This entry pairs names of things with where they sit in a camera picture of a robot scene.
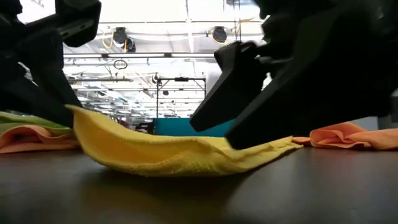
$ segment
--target dark table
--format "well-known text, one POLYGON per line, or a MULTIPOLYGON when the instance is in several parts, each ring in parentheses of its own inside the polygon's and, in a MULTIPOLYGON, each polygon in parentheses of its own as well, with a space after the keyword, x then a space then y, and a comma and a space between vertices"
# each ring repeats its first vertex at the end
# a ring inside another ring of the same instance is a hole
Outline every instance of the dark table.
POLYGON ((398 152, 300 149, 246 174, 144 178, 81 152, 0 155, 0 223, 398 223, 398 152))

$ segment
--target warehouse ceiling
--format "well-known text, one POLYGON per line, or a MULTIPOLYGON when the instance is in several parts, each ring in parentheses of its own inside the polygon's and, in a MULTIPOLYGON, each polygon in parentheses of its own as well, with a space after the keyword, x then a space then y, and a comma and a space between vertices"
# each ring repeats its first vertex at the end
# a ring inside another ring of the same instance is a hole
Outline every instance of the warehouse ceiling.
MULTIPOLYGON (((159 101, 159 117, 190 116, 211 86, 205 79, 221 73, 213 52, 235 40, 262 41, 259 9, 247 0, 101 2, 95 40, 79 48, 65 46, 63 70, 85 106, 102 113, 153 118, 159 101), (113 44, 117 27, 126 28, 136 53, 125 53, 126 49, 113 44), (225 43, 212 38, 215 27, 224 27, 225 43), (176 82, 175 77, 197 80, 176 82), (157 100, 159 78, 170 80, 161 81, 157 100)), ((55 12, 54 0, 21 3, 22 22, 55 12)))

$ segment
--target orange cloth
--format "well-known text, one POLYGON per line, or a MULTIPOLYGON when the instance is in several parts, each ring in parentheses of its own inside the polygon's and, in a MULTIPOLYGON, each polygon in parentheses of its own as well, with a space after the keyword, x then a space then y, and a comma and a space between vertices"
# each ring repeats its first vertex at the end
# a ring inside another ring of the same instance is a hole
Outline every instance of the orange cloth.
POLYGON ((41 150, 74 149, 79 146, 74 134, 54 136, 36 125, 22 125, 8 129, 0 136, 0 154, 41 150))
POLYGON ((398 149, 398 129, 367 131, 345 122, 313 130, 309 138, 295 137, 293 142, 323 148, 398 149))

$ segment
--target towel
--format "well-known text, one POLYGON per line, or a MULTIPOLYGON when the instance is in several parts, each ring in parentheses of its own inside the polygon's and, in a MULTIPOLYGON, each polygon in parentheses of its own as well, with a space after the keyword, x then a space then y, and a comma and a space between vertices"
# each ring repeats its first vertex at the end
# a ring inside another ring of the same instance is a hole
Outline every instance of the towel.
POLYGON ((398 129, 367 131, 345 122, 313 130, 309 138, 294 137, 294 142, 324 148, 397 149, 398 129))
POLYGON ((79 148, 73 130, 35 116, 0 112, 0 154, 79 148))
POLYGON ((103 114, 67 105, 84 152, 115 170, 143 176, 220 176, 246 172, 302 147, 283 138, 237 151, 225 138, 152 136, 103 114))
POLYGON ((60 124, 56 124, 51 121, 47 121, 46 119, 39 118, 36 116, 19 116, 16 114, 10 114, 6 112, 0 112, 0 124, 4 123, 23 123, 23 124, 34 124, 38 126, 45 126, 48 128, 55 129, 69 129, 60 124))
POLYGON ((0 154, 78 148, 79 142, 70 130, 55 129, 55 132, 63 134, 55 136, 50 130, 37 125, 9 128, 0 136, 0 154))

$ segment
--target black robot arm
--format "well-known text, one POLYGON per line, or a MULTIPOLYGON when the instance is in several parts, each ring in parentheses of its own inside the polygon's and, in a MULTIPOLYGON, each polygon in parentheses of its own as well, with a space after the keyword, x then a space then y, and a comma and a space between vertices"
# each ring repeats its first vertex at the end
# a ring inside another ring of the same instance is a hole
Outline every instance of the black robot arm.
MULTIPOLYGON (((265 9, 268 2, 258 5, 265 9)), ((294 7, 275 6, 271 18, 277 19, 266 23, 280 31, 265 33, 271 35, 268 44, 236 42, 215 52, 223 73, 191 125, 202 131, 235 119, 226 138, 234 148, 244 149, 387 114, 390 95, 398 87, 394 6, 390 0, 341 1, 305 13, 298 6, 298 13, 294 7), (283 31, 285 24, 293 32, 283 31), (266 73, 273 80, 261 91, 266 73)))
POLYGON ((96 36, 101 3, 56 0, 55 11, 23 24, 18 0, 0 2, 0 105, 72 127, 72 112, 63 105, 81 103, 62 71, 63 42, 78 47, 96 36), (25 78, 26 67, 34 83, 25 78))

